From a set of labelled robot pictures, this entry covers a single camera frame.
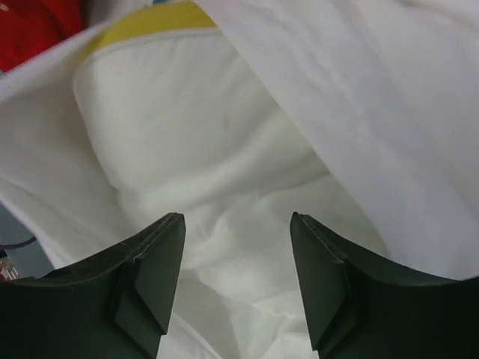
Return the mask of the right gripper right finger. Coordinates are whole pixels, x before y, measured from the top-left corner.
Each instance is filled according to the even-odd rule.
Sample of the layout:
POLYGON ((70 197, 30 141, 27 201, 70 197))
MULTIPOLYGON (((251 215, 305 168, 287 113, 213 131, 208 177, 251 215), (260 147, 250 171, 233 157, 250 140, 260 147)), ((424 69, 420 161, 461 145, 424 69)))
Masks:
POLYGON ((320 358, 476 358, 478 279, 416 271, 294 213, 293 255, 320 358))

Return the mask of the blue white bear pillowcase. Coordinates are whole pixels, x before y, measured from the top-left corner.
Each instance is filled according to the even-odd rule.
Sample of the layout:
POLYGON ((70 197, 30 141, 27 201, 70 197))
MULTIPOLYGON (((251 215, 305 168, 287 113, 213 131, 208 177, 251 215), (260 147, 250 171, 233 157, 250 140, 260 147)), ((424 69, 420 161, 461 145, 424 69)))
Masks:
MULTIPOLYGON (((393 260, 478 273, 476 1, 190 1, 229 39, 393 260)), ((1 202, 65 266, 130 235, 73 90, 113 16, 1 80, 1 202)))

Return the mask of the red patterned pillow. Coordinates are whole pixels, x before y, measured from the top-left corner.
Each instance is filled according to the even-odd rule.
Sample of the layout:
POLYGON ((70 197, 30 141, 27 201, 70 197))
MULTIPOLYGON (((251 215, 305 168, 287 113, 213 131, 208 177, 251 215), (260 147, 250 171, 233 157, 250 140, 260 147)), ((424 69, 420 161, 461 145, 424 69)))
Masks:
POLYGON ((1 0, 1 73, 82 31, 78 0, 1 0))

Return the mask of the white pillow yellow edge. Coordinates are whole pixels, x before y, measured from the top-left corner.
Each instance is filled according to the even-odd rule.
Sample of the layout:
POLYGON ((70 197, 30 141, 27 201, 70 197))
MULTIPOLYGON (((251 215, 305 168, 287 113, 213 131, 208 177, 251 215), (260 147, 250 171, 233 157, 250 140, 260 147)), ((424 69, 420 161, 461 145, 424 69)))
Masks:
POLYGON ((73 90, 129 222, 185 217, 162 356, 313 358, 291 215, 383 244, 211 18, 190 1, 131 13, 88 47, 73 90))

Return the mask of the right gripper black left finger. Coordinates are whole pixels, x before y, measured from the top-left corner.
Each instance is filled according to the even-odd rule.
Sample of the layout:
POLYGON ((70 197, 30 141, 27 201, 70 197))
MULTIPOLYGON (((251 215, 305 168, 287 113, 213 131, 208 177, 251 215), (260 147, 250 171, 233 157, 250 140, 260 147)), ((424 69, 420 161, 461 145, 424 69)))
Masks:
POLYGON ((1 284, 3 358, 155 358, 186 237, 171 213, 41 278, 1 284))

